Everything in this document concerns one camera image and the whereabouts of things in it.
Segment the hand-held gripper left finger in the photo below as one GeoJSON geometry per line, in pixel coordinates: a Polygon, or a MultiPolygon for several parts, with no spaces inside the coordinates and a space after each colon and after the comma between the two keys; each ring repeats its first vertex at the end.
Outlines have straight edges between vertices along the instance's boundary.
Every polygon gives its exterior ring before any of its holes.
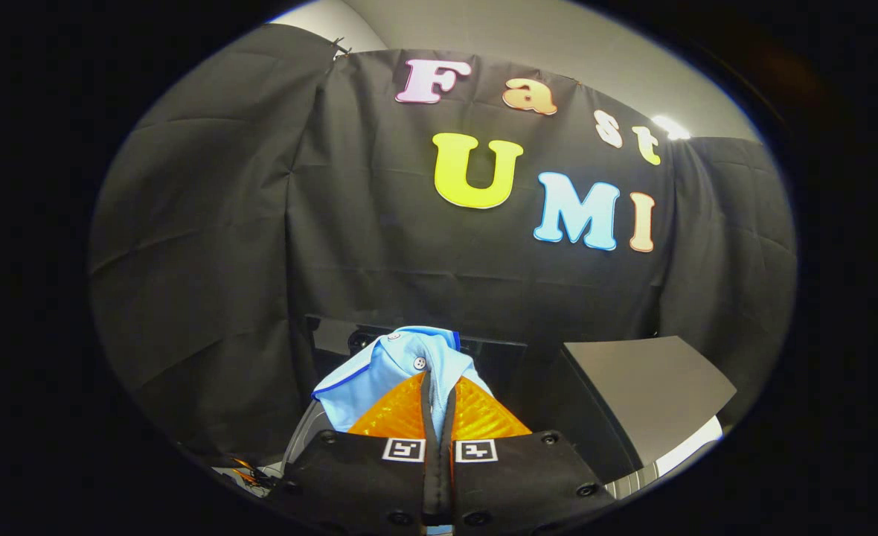
{"type": "Polygon", "coordinates": [[[440,445],[429,420],[429,373],[392,390],[411,430],[334,430],[313,401],[268,495],[276,512],[314,532],[424,532],[440,522],[440,445]]]}

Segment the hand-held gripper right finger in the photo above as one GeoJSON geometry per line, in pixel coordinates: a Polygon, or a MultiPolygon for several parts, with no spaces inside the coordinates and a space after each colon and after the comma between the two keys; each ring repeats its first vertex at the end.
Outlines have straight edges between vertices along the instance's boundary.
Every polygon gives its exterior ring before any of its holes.
{"type": "Polygon", "coordinates": [[[564,434],[530,431],[468,377],[448,401],[443,506],[457,532],[567,532],[615,504],[564,434]]]}

